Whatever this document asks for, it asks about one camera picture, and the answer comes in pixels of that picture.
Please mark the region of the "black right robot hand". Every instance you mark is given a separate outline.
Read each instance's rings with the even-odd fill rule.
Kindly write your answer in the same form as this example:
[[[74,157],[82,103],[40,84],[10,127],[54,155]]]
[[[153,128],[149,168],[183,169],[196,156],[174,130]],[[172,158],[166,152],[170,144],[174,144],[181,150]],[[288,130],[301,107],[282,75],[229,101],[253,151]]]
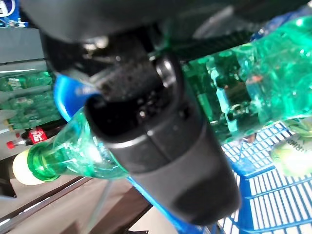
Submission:
[[[92,132],[157,202],[208,225],[240,205],[221,145],[312,114],[305,0],[23,0],[51,67],[94,86]]]

